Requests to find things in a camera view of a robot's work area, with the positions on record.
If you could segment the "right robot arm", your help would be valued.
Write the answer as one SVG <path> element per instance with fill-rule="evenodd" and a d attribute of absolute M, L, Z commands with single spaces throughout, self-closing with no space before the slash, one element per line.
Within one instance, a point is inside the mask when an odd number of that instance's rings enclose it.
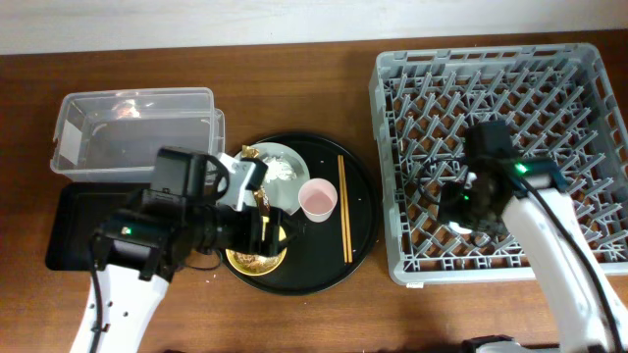
<path fill-rule="evenodd" d="M 548 301 L 560 351 L 626 351 L 627 308 L 580 230 L 556 162 L 523 157 L 503 121 L 468 128 L 463 152 L 473 177 L 444 184 L 439 223 L 514 236 Z"/>

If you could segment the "blue cup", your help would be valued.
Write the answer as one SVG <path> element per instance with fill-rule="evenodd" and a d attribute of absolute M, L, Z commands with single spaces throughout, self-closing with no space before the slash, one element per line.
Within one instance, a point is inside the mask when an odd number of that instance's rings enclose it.
<path fill-rule="evenodd" d="M 474 232 L 473 229 L 467 228 L 467 227 L 463 227 L 460 224 L 456 223 L 456 222 L 449 222 L 447 225 L 453 232 L 458 233 L 458 234 L 471 234 Z"/>

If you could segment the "food scraps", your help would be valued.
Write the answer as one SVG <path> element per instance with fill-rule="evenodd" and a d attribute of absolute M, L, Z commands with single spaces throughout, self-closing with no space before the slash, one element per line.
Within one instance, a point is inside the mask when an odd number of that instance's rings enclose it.
<path fill-rule="evenodd" d="M 235 261 L 244 268 L 246 272 L 260 274 L 272 270 L 283 260 L 284 253 L 273 257 L 261 255 L 250 255 L 239 252 L 234 253 Z"/>

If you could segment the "yellow bowl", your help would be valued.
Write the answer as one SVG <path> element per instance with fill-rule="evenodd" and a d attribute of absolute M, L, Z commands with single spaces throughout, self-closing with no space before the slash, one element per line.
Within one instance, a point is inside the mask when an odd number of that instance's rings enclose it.
<path fill-rule="evenodd" d="M 251 277 L 261 277 L 273 272 L 283 262 L 288 250 L 284 249 L 279 255 L 264 257 L 249 255 L 234 250 L 225 251 L 228 263 L 240 274 Z"/>

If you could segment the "gold brown snack wrapper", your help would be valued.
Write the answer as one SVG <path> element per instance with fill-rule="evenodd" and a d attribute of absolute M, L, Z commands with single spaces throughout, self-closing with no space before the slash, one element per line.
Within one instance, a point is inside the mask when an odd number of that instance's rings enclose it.
<path fill-rule="evenodd" d="M 260 152 L 258 149 L 253 148 L 251 146 L 248 145 L 243 145 L 241 147 L 241 156 L 244 158 L 254 158 L 254 159 L 259 159 L 260 157 Z M 260 214 L 262 216 L 268 216 L 270 214 L 270 203 L 268 200 L 268 197 L 266 195 L 266 192 L 264 190 L 264 187 L 261 186 L 258 190 L 253 191 L 253 198 L 257 204 L 258 209 L 260 210 Z"/>

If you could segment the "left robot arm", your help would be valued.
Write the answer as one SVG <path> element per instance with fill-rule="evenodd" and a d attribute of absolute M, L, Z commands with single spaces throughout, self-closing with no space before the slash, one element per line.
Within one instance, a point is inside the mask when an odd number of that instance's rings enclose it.
<path fill-rule="evenodd" d="M 90 288 L 75 352 L 134 352 L 190 253 L 274 257 L 305 225 L 244 202 L 267 172 L 258 159 L 163 147 L 149 187 L 113 212 L 87 243 Z"/>

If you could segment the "pink cup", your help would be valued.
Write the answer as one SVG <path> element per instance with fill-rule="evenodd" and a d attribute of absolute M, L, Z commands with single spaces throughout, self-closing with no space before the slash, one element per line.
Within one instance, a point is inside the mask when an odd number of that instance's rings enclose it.
<path fill-rule="evenodd" d="M 338 203 L 338 192 L 328 180 L 311 178 L 300 187 L 297 199 L 308 220 L 322 223 L 334 211 Z"/>

